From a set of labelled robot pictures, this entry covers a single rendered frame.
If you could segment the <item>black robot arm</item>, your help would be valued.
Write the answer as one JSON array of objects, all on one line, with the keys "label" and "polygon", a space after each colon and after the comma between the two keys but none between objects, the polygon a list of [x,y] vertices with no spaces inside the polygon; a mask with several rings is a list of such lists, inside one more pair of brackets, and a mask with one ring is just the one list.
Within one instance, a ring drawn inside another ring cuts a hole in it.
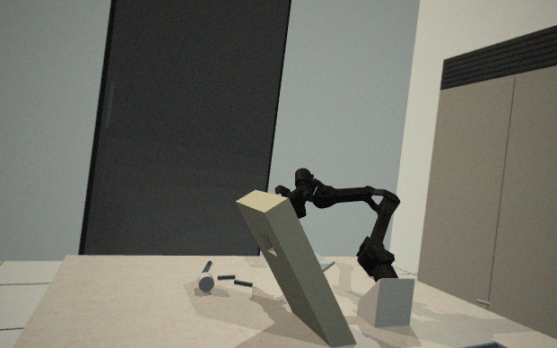
[{"label": "black robot arm", "polygon": [[[385,250],[383,244],[391,215],[400,204],[400,199],[395,194],[386,189],[376,189],[370,186],[339,189],[326,186],[305,168],[296,170],[295,187],[292,191],[292,198],[297,204],[302,204],[301,209],[294,210],[299,219],[306,216],[306,201],[312,202],[320,209],[337,203],[366,202],[373,211],[377,212],[378,219],[370,238],[367,236],[361,243],[356,255],[357,261],[369,276],[373,276],[375,283],[380,278],[398,278],[391,265],[395,261],[395,256]],[[376,204],[371,198],[372,196],[384,197],[380,204]]]}]

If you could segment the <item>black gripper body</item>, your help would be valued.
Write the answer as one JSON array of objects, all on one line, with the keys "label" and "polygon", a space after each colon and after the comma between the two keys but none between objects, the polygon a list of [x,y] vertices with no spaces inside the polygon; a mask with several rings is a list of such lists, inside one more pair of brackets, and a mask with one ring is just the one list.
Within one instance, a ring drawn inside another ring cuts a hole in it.
[{"label": "black gripper body", "polygon": [[296,210],[297,208],[302,208],[302,204],[297,204],[293,198],[292,198],[292,192],[290,189],[284,187],[284,186],[277,186],[275,188],[275,193],[278,195],[279,193],[282,194],[282,196],[284,197],[288,197],[292,203],[292,207],[294,210]]}]

